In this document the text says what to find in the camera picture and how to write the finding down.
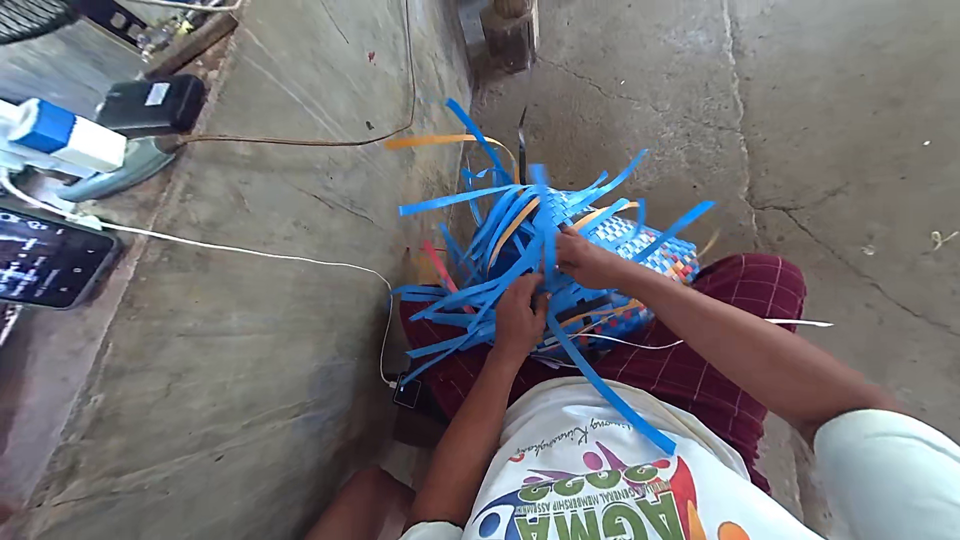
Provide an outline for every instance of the hand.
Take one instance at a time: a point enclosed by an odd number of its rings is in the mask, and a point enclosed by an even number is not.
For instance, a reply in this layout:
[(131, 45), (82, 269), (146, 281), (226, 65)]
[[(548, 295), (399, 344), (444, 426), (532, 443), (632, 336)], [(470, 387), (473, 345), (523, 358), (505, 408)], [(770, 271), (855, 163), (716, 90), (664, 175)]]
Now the hand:
[(534, 311), (530, 301), (543, 282), (543, 274), (520, 276), (507, 287), (496, 305), (496, 337), (493, 350), (504, 358), (516, 359), (517, 366), (543, 340), (547, 296), (537, 297)]
[(557, 266), (586, 288), (619, 288), (620, 277), (630, 264), (580, 236), (572, 227), (557, 233)]

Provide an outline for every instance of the maroon checkered pants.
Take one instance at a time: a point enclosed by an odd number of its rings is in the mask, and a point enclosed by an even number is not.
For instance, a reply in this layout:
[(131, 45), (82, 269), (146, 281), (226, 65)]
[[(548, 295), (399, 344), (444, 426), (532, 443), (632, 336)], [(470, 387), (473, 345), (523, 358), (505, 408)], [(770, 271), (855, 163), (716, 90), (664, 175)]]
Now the maroon checkered pants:
[[(734, 255), (704, 268), (693, 288), (717, 300), (764, 318), (799, 319), (804, 309), (804, 276), (793, 264), (771, 255)], [(463, 334), (463, 329), (411, 321), (427, 304), (403, 302), (400, 316), (410, 346), (425, 347)], [(669, 345), (677, 341), (663, 323), (655, 320), (626, 339), (639, 345)], [(453, 416), (480, 373), (490, 345), (454, 353), (423, 373), (438, 404)], [(432, 356), (419, 358), (418, 363)], [(690, 411), (711, 431), (727, 441), (747, 463), (754, 484), (770, 492), (766, 478), (755, 467), (757, 443), (763, 436), (765, 406), (720, 374), (685, 343), (652, 351), (617, 345), (593, 364), (600, 377), (646, 390), (659, 400)], [(578, 375), (573, 368), (551, 369), (536, 361), (520, 367), (510, 402), (544, 380)]]

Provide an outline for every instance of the wooden post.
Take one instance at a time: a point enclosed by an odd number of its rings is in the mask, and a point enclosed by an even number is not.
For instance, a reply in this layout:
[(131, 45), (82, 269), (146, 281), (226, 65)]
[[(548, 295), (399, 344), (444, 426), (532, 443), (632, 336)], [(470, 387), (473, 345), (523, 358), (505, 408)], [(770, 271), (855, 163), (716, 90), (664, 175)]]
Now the wooden post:
[(487, 49), (493, 63), (509, 73), (536, 59), (536, 0), (491, 0), (480, 11)]
[(493, 10), (505, 19), (522, 17), (530, 11), (531, 0), (493, 0)]

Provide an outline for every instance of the orange plastic strip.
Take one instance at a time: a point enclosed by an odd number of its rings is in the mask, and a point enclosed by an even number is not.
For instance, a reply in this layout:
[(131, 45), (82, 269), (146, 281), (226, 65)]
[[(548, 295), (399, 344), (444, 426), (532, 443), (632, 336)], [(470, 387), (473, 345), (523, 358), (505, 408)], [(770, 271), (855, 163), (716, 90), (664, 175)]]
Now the orange plastic strip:
[[(632, 201), (632, 202), (630, 202), (630, 203), (627, 203), (627, 205), (626, 205), (625, 207), (623, 207), (622, 209), (620, 209), (620, 210), (618, 210), (618, 211), (623, 211), (623, 210), (625, 210), (625, 209), (635, 209), (635, 208), (638, 207), (638, 206), (640, 206), (640, 204), (638, 204), (637, 201)], [(606, 209), (608, 209), (608, 208), (609, 208), (609, 207), (603, 207), (603, 208), (601, 208), (601, 209), (599, 209), (599, 210), (594, 210), (594, 211), (592, 211), (591, 213), (589, 213), (589, 214), (585, 215), (584, 217), (580, 218), (576, 223), (573, 224), (573, 230), (574, 230), (574, 231), (580, 231), (587, 223), (593, 221), (593, 218), (595, 218), (596, 216), (600, 215), (601, 213), (603, 213), (604, 210), (606, 210)]]
[(500, 255), (500, 249), (503, 248), (503, 245), (507, 243), (507, 238), (516, 231), (516, 228), (520, 226), (520, 223), (525, 217), (530, 215), (530, 212), (534, 211), (537, 205), (540, 203), (540, 197), (535, 198), (533, 201), (530, 201), (527, 206), (523, 207), (523, 210), (516, 215), (514, 221), (510, 223), (510, 227), (507, 227), (503, 234), (500, 235), (500, 239), (496, 241), (496, 245), (493, 246), (493, 253), (490, 255), (490, 263), (487, 265), (487, 269), (490, 270), (493, 268), (493, 262), (496, 261), (496, 256)]
[[(487, 142), (492, 142), (493, 144), (499, 146), (500, 148), (507, 151), (507, 155), (510, 156), (510, 161), (514, 164), (514, 184), (520, 183), (520, 168), (516, 166), (516, 160), (514, 159), (514, 154), (510, 152), (510, 149), (506, 147), (502, 142), (496, 140), (495, 138), (490, 138), (488, 136), (484, 137)], [(467, 142), (476, 140), (476, 137), (473, 135), (422, 135), (422, 136), (408, 136), (406, 138), (392, 138), (383, 143), (384, 148), (388, 150), (396, 150), (399, 148), (409, 148), (411, 146), (425, 146), (428, 144), (451, 144), (454, 142)]]

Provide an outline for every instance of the brown cord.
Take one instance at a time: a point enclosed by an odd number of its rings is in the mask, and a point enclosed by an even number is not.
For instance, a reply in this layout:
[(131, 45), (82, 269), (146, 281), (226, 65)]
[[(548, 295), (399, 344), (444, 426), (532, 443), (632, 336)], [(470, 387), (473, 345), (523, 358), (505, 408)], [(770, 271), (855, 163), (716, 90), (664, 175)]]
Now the brown cord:
[(414, 74), (414, 46), (413, 38), (410, 35), (410, 0), (405, 0), (403, 3), (404, 10), (404, 19), (406, 25), (406, 37), (407, 37), (407, 64), (410, 66), (410, 88), (413, 97), (410, 100), (410, 119), (406, 124), (401, 128), (386, 134), (381, 135), (376, 138), (369, 138), (366, 140), (356, 140), (356, 141), (346, 141), (346, 140), (319, 140), (319, 139), (300, 139), (300, 138), (281, 138), (274, 136), (244, 136), (244, 135), (207, 135), (207, 134), (196, 134), (196, 135), (184, 135), (180, 138), (179, 146), (191, 142), (201, 142), (201, 141), (234, 141), (234, 142), (260, 142), (266, 144), (289, 144), (293, 146), (364, 146), (366, 144), (373, 144), (379, 142), (385, 138), (390, 138), (400, 132), (403, 132), (409, 129), (414, 125), (414, 113), (417, 110), (417, 79)]

